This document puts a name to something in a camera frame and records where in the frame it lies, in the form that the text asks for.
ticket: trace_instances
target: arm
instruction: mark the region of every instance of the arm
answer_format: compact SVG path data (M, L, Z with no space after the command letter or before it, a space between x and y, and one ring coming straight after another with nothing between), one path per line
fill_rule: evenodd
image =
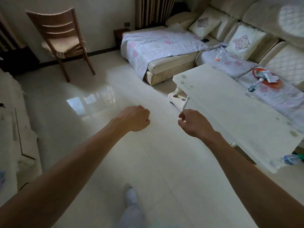
M150 111L125 108L101 131L37 177L0 208L0 227L51 227L88 182L112 147L129 131L150 124Z
M304 207L234 150L203 115L184 110L179 117L180 127L214 154L258 227L304 227Z

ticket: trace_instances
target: coffee table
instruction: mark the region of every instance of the coffee table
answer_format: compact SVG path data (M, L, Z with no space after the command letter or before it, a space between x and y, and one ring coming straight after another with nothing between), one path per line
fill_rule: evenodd
M204 64L173 77L168 98L181 111L198 110L230 144L238 145L257 165L275 173L272 158L291 154L304 135L276 110L245 95L245 87ZM181 98L173 94L184 92Z

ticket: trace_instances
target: wall socket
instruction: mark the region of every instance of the wall socket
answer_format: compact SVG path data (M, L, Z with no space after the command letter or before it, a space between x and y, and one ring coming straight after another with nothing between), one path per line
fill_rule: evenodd
M130 27L130 22L125 22L125 28Z

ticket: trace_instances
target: fist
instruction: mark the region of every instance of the fist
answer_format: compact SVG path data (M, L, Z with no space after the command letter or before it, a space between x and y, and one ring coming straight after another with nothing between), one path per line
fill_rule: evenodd
M129 106L117 116L122 121L122 126L127 131L140 131L150 125L150 111L139 106Z
M198 111L192 109L183 110L178 116L178 125L190 136L200 140L213 140L217 137L210 122Z

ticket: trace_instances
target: white shoe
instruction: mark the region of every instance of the white shoe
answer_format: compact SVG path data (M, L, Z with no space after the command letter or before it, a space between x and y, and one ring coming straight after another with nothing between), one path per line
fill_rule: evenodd
M137 193L133 187L127 189L125 193L125 203L127 207L132 204L138 204Z

